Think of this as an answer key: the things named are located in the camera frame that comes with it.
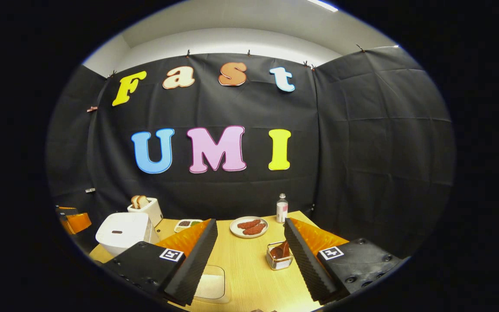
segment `letter u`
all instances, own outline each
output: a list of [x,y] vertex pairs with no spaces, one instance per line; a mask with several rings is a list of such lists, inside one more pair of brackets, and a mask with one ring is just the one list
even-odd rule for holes
[[146,173],[157,174],[165,172],[172,164],[171,136],[175,131],[171,128],[158,130],[155,136],[161,140],[161,160],[152,162],[149,159],[147,141],[151,138],[149,132],[134,133],[131,137],[134,142],[134,156],[138,168]]

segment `ceiling light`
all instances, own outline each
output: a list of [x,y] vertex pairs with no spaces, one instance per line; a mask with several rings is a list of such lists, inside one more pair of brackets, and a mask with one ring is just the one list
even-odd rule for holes
[[330,4],[326,4],[325,2],[319,1],[319,0],[307,0],[311,3],[314,3],[318,6],[322,6],[323,8],[331,11],[331,12],[336,12],[338,9],[335,8],[334,6],[331,6]]

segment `plastic bottle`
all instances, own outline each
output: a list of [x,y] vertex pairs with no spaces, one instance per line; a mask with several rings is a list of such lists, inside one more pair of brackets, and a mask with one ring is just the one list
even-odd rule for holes
[[288,215],[288,201],[286,195],[282,193],[279,201],[277,201],[277,222],[284,223]]

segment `metal basket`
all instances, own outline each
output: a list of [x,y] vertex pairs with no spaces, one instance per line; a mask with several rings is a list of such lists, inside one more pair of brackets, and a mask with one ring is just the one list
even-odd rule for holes
[[292,264],[292,261],[294,259],[294,255],[292,254],[292,251],[290,251],[290,255],[288,257],[282,257],[280,259],[273,259],[271,256],[271,250],[276,247],[272,245],[276,244],[281,244],[283,241],[278,241],[276,243],[270,243],[267,245],[267,251],[265,253],[265,258],[267,259],[267,263],[269,263],[269,266],[273,270],[281,270],[289,267]]

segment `wooden table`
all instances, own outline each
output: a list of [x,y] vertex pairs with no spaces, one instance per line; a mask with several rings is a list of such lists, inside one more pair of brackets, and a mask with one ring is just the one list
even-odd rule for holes
[[[315,225],[301,211],[288,213],[289,218]],[[232,220],[217,221],[218,237],[207,261],[224,269],[230,287],[230,302],[216,304],[194,298],[192,305],[178,306],[193,312],[310,312],[321,307],[314,302],[305,286],[295,260],[285,269],[274,271],[265,259],[267,244],[284,241],[284,228],[275,216],[263,217],[269,223],[265,234],[256,238],[241,238],[230,232]],[[163,219],[157,227],[161,240],[174,233],[178,220]],[[91,251],[90,257],[105,263],[113,258],[101,245]]]

